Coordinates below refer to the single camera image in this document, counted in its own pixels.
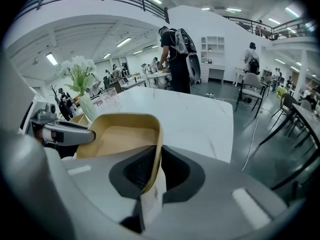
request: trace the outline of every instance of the black pants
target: black pants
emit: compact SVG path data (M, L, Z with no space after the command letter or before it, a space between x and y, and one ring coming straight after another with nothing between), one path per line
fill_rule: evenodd
M171 64L172 88L175 92L190 94L189 71L187 64Z

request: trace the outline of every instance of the white flowers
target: white flowers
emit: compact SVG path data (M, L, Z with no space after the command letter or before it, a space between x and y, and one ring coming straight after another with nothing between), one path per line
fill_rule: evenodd
M88 81L88 76L91 79L91 73L96 69L97 67L92 59L85 60L83 56L75 56L72 58L72 62L66 60L61 64L58 76L60 78L70 77L73 85L68 84L68 87L83 95L86 87L91 83L91 81Z

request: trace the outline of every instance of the gray floor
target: gray floor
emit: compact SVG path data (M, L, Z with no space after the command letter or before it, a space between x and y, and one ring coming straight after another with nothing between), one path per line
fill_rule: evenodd
M300 133L300 130L297 127L294 129L290 137L288 137L288 135L285 136L286 127L284 127L272 139L258 148L259 143L270 134L271 127L277 120L277 116L281 113L279 112L271 118L273 113L280 108L280 98L271 90L268 96L265 94L261 105L262 108L269 110L270 112L260 109L257 123L257 119L254 119L257 108L252 111L250 107L240 103L237 111L235 112L235 101L238 98L240 85L234 87L231 83L225 82L221 85L219 81L210 81L209 83L194 85L194 87L190 87L191 94L204 95L206 93L213 93L216 98L230 99L225 101L233 106L234 132L231 164L239 170L241 170L246 163L249 147L252 142L252 136L256 127L249 160L244 172L251 175L267 187L271 188L285 179L293 170L301 166L315 151L315 149L312 148L306 155L304 155L304 153L313 144L310 138L304 142L302 147L293 149L295 144L305 136L303 133L297 139L297 135ZM245 102L245 104L253 106L254 102L251 104ZM282 115L273 129L275 129L281 123L281 119L284 118L285 116ZM307 168L306 173L312 171L313 168L314 166ZM289 183L276 191L278 195L287 202L291 200L291 186L292 184Z

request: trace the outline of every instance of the backpack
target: backpack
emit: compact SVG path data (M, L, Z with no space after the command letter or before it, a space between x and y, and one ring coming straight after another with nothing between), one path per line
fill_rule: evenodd
M177 31L170 29L170 32L174 32L175 36L175 41L172 40L175 46L171 45L171 47L176 49L179 54L188 55L197 52L194 42L183 28L179 28Z
M259 61L254 57L254 54L252 53L252 59L249 62L249 72L259 75L260 74L259 67L260 67Z

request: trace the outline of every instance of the vase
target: vase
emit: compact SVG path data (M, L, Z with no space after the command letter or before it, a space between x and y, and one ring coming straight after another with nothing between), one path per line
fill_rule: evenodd
M78 99L83 113L93 122L98 117L98 112L87 95L83 95Z

